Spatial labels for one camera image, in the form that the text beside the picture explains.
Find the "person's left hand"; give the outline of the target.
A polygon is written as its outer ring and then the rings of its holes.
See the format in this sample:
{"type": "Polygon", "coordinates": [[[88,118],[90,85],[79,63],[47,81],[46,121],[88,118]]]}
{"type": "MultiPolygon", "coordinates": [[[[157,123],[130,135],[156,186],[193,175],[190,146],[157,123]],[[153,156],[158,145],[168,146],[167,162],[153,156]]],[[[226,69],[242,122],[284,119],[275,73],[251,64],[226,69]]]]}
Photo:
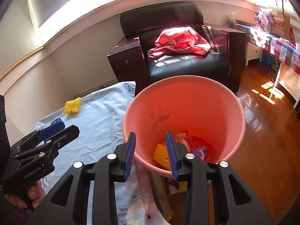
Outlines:
{"type": "Polygon", "coordinates": [[[7,193],[4,197],[11,205],[21,210],[26,209],[29,203],[31,203],[33,208],[36,208],[45,198],[45,191],[42,188],[42,182],[40,180],[35,182],[28,190],[25,190],[25,192],[26,196],[24,196],[24,198],[12,193],[7,193]]]}

